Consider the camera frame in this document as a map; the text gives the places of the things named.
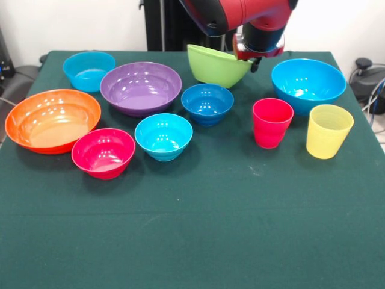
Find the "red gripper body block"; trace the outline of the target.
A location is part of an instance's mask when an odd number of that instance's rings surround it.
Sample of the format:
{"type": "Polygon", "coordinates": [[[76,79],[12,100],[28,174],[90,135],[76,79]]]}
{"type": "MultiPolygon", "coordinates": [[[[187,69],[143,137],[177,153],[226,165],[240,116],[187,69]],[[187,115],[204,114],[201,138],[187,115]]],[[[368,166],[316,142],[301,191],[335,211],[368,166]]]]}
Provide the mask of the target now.
{"type": "Polygon", "coordinates": [[[267,51],[267,52],[251,51],[247,49],[244,45],[241,45],[240,48],[238,48],[237,46],[234,46],[233,49],[234,49],[236,58],[242,61],[248,61],[248,60],[251,60],[252,58],[261,58],[261,57],[271,58],[271,57],[282,55],[283,53],[283,46],[278,46],[273,50],[267,51]]]}

